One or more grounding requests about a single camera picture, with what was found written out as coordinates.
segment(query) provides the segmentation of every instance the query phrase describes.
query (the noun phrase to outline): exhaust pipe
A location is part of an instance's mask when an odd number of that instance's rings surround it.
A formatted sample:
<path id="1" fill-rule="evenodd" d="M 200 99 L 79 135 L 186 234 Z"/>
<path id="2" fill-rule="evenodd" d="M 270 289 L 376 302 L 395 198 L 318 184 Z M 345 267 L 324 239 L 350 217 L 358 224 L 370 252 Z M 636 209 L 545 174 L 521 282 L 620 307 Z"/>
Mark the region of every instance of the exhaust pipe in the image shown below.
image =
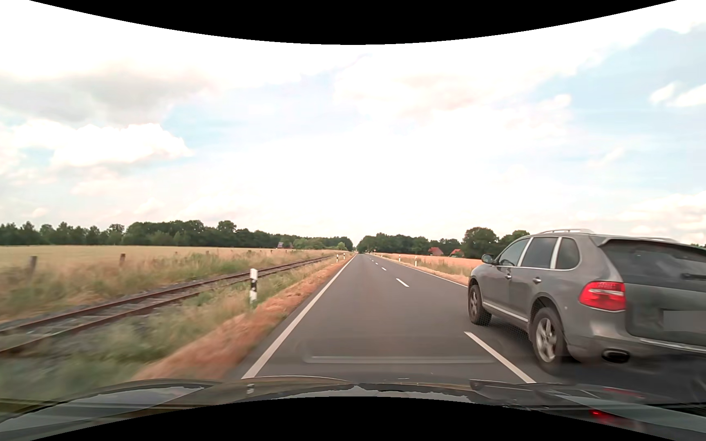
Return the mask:
<path id="1" fill-rule="evenodd" d="M 630 354 L 625 351 L 621 351 L 620 349 L 606 349 L 604 352 L 601 353 L 601 356 L 604 360 L 610 363 L 618 364 L 626 363 L 628 359 L 631 358 Z"/>

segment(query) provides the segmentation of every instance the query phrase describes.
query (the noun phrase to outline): roof rail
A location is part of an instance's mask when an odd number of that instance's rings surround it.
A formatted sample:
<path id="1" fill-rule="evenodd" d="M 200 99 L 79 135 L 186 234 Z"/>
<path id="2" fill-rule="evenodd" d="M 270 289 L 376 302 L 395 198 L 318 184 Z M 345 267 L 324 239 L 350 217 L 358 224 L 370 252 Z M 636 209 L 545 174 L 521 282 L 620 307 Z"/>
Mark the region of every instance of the roof rail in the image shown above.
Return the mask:
<path id="1" fill-rule="evenodd" d="M 588 230 L 587 228 L 564 228 L 561 230 L 547 230 L 545 232 L 537 233 L 543 235 L 546 233 L 590 233 L 593 234 L 593 230 Z"/>

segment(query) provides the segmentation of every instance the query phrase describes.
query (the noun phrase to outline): asphalt road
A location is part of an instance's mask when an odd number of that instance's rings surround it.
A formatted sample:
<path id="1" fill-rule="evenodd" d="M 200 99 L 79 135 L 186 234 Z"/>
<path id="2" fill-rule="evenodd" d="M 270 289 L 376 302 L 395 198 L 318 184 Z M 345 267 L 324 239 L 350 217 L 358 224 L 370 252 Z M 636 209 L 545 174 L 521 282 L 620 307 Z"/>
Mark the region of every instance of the asphalt road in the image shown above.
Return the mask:
<path id="1" fill-rule="evenodd" d="M 574 365 L 545 373 L 524 331 L 467 317 L 467 287 L 371 254 L 355 255 L 244 360 L 231 378 L 607 385 L 689 399 L 690 378 L 661 370 Z"/>

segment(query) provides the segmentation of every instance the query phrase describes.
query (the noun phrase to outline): rear windshield wiper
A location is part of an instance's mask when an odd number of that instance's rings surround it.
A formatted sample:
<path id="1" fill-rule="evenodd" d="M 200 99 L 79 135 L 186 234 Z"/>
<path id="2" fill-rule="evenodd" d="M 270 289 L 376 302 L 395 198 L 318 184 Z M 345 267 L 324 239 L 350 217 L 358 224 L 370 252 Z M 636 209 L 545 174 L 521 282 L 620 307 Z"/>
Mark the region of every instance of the rear windshield wiper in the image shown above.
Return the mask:
<path id="1" fill-rule="evenodd" d="M 683 272 L 681 276 L 682 278 L 689 278 L 693 280 L 706 280 L 706 274 L 691 274 L 689 272 Z"/>

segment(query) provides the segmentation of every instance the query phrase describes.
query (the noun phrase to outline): grey suv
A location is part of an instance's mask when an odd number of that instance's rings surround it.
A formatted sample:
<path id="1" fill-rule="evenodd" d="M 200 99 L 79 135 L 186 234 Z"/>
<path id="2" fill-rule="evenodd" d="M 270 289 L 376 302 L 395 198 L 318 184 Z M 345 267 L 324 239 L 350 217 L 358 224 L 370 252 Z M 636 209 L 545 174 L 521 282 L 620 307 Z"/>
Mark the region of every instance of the grey suv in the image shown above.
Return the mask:
<path id="1" fill-rule="evenodd" d="M 706 249 L 565 229 L 524 236 L 471 273 L 471 322 L 523 328 L 539 366 L 706 356 Z"/>

